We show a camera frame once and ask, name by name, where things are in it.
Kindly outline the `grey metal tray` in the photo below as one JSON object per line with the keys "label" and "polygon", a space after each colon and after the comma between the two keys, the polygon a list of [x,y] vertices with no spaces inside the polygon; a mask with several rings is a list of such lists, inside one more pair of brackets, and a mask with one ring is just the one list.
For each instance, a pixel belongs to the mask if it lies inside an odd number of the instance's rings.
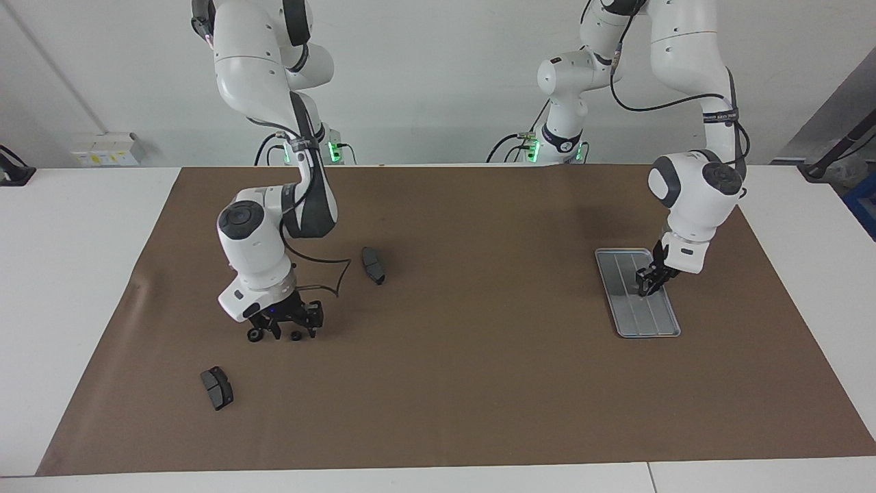
{"label": "grey metal tray", "polygon": [[647,249],[597,249],[595,262],[613,324],[623,339],[660,339],[681,336],[681,327],[666,288],[639,296],[637,271],[653,262]]}

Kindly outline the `dark grey brake pad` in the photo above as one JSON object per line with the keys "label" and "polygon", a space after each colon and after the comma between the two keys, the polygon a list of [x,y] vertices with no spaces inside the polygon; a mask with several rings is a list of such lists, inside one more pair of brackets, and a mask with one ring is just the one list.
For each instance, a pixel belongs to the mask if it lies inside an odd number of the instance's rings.
{"label": "dark grey brake pad", "polygon": [[386,271],[378,250],[368,246],[364,247],[361,250],[361,259],[364,272],[370,280],[376,285],[383,285],[386,281]]}
{"label": "dark grey brake pad", "polygon": [[234,401],[231,381],[222,368],[207,369],[200,373],[200,378],[215,411],[221,411]]}

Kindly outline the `brown table mat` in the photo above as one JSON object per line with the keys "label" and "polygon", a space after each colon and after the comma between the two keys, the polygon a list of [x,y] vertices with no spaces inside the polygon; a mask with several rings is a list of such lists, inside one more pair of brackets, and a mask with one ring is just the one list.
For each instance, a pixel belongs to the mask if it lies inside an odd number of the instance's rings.
{"label": "brown table mat", "polygon": [[[667,284],[681,336],[617,336],[595,250],[648,249],[646,166],[328,170],[353,259],[315,339],[247,340],[216,219],[291,169],[179,173],[39,475],[876,455],[747,219]],[[378,250],[386,281],[366,275]],[[211,405],[220,367],[234,401]]]}

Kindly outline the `black stand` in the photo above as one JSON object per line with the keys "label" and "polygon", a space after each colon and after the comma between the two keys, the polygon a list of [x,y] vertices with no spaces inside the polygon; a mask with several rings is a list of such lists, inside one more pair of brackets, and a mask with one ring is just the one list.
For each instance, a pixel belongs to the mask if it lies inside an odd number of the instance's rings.
{"label": "black stand", "polygon": [[852,154],[852,147],[876,126],[876,108],[866,118],[854,126],[831,149],[824,153],[815,163],[806,162],[797,166],[798,171],[809,182],[820,182],[832,163]]}

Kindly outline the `blue box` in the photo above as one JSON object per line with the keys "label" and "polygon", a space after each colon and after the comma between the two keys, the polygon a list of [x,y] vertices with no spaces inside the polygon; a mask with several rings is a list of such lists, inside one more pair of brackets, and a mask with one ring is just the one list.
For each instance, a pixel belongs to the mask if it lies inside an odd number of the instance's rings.
{"label": "blue box", "polygon": [[869,175],[842,196],[842,202],[858,224],[876,242],[876,173]]}

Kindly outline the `grey slanted panel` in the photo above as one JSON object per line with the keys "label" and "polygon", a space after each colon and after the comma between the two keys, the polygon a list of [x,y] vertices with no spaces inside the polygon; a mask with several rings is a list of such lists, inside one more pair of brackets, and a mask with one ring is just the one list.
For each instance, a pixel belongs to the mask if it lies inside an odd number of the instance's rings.
{"label": "grey slanted panel", "polygon": [[876,47],[780,150],[772,164],[817,159],[876,109]]}

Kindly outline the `black table clamp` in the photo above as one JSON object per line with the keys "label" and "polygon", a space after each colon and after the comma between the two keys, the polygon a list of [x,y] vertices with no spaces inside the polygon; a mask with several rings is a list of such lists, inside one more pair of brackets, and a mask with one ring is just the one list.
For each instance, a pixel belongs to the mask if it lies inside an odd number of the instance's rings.
{"label": "black table clamp", "polygon": [[28,184],[37,168],[27,165],[18,154],[0,144],[0,187],[21,187]]}

